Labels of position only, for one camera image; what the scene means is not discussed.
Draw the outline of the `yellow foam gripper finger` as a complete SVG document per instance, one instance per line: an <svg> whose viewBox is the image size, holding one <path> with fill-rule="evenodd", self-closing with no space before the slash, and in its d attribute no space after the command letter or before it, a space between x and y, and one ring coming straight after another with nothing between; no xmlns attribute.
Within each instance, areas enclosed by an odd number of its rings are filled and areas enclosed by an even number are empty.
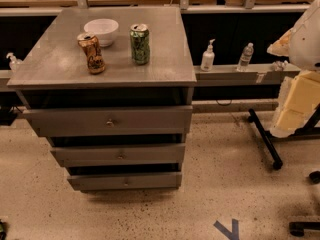
<svg viewBox="0 0 320 240"><path fill-rule="evenodd" d="M301 128L304 118L301 113L293 110L281 110L277 108L272 118L270 133L276 138L286 138Z"/></svg>
<svg viewBox="0 0 320 240"><path fill-rule="evenodd" d="M285 77L281 86L281 112L311 114L320 104L320 74L302 71L294 78Z"/></svg>

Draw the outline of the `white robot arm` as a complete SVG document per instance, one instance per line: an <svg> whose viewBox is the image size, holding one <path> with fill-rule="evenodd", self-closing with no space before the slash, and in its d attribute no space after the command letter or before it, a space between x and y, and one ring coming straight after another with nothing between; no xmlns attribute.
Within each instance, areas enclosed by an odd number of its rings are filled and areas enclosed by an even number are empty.
<svg viewBox="0 0 320 240"><path fill-rule="evenodd" d="M284 78L270 127L274 137L286 138L305 126L320 104L320 0L315 0L267 52L288 57L300 69L294 78Z"/></svg>

